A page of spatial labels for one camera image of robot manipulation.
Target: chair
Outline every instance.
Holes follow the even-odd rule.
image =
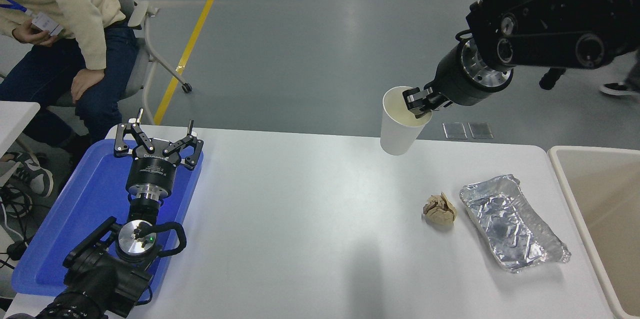
[[[135,59],[135,65],[133,71],[126,85],[126,89],[121,96],[121,100],[129,98],[142,90],[142,107],[144,108],[144,116],[149,123],[154,124],[153,116],[151,116],[151,110],[149,109],[149,88],[151,82],[156,73],[156,66],[160,64],[174,78],[178,79],[178,82],[182,84],[182,90],[185,93],[192,91],[192,86],[186,82],[180,73],[171,68],[167,61],[158,54],[158,51],[153,48],[150,37],[150,22],[149,19],[155,17],[158,14],[157,7],[153,7],[146,0],[118,0],[120,2],[121,11],[125,14],[126,20],[128,20],[128,26],[137,30],[142,30],[142,36],[137,38],[137,45],[139,52]],[[55,107],[73,107],[73,100],[71,98],[71,92],[68,91],[55,102]]]

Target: paper cup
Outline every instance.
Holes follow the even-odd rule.
[[[380,130],[380,146],[391,155],[403,155],[414,143],[418,134],[432,118],[432,112],[422,118],[407,109],[402,92],[411,86],[396,86],[389,89],[382,97],[382,128]]]

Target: beige bin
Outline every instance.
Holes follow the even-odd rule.
[[[640,150],[554,146],[548,154],[611,310],[640,319]]]

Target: hand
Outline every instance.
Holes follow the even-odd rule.
[[[37,30],[32,27],[32,19],[26,20],[19,27],[15,28],[11,34],[16,41],[23,44],[33,44],[50,48],[58,41],[58,35],[50,36],[48,30]]]
[[[71,98],[73,98],[73,104],[75,105],[87,89],[98,84],[100,80],[105,77],[105,69],[90,70],[82,69],[73,78],[71,83]]]

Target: white table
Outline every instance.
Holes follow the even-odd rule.
[[[36,102],[0,101],[0,155],[3,155],[40,110]]]
[[[420,140],[395,157],[375,137],[196,131],[205,159],[189,244],[130,319],[613,317],[540,148]],[[458,192],[500,174],[521,180],[573,253],[568,264],[511,274],[494,262]],[[460,214],[451,230],[421,218],[441,191]],[[35,315],[52,300],[19,294],[8,314]]]

